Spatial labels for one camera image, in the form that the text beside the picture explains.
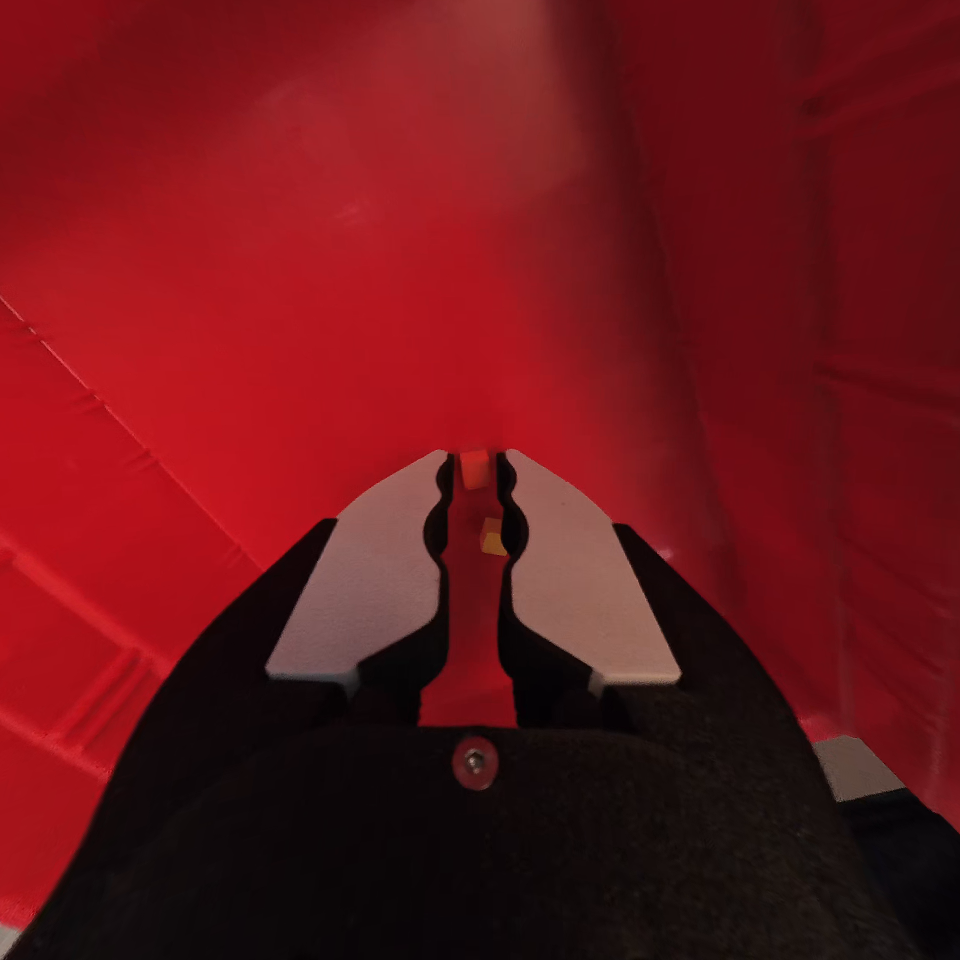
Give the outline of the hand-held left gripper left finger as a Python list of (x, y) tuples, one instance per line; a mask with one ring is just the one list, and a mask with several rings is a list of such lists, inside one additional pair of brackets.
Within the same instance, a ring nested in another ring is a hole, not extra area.
[(432, 451), (341, 510), (266, 661), (271, 679), (377, 691), (418, 724), (450, 651), (454, 465)]

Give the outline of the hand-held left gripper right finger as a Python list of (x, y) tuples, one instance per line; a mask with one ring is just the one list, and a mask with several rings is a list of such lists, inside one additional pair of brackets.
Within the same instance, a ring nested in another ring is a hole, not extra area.
[(517, 449), (498, 454), (498, 499), (498, 657), (517, 725), (552, 726), (570, 701), (602, 712), (610, 690), (675, 687), (681, 667), (606, 511)]

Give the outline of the red plastic bin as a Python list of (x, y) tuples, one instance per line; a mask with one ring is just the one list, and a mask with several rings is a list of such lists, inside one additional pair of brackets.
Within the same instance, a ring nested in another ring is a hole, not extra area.
[(483, 447), (958, 825), (958, 2), (2, 2), (2, 925), (223, 606)]

